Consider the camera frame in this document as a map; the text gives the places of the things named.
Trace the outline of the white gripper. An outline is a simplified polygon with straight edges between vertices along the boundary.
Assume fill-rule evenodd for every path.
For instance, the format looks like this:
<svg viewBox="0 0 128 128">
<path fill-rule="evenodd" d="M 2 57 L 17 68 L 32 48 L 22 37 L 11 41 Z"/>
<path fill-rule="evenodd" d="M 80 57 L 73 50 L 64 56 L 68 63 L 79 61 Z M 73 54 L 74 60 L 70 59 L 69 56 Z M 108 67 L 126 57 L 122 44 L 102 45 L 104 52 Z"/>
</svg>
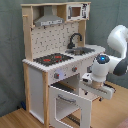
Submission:
<svg viewBox="0 0 128 128">
<path fill-rule="evenodd" d="M 79 87 L 85 92 L 91 92 L 102 99 L 110 100 L 114 93 L 114 88 L 103 82 L 96 82 L 91 79 L 90 73 L 85 73 L 79 81 Z"/>
</svg>

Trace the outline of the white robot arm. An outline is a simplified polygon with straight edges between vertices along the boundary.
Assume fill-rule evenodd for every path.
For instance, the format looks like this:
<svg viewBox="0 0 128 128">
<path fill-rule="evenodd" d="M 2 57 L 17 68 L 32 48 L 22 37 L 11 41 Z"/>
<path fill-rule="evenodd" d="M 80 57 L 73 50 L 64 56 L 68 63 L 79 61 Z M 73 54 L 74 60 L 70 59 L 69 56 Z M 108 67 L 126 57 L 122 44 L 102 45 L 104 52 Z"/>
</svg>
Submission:
<svg viewBox="0 0 128 128">
<path fill-rule="evenodd" d="M 106 76 L 112 73 L 122 76 L 128 71 L 127 44 L 128 28 L 123 25 L 116 26 L 108 36 L 108 45 L 118 51 L 121 56 L 115 57 L 107 54 L 99 54 L 94 58 L 92 72 L 85 73 L 79 82 L 79 87 L 85 93 L 91 92 L 95 95 L 110 100 L 115 92 L 113 87 L 105 84 Z"/>
</svg>

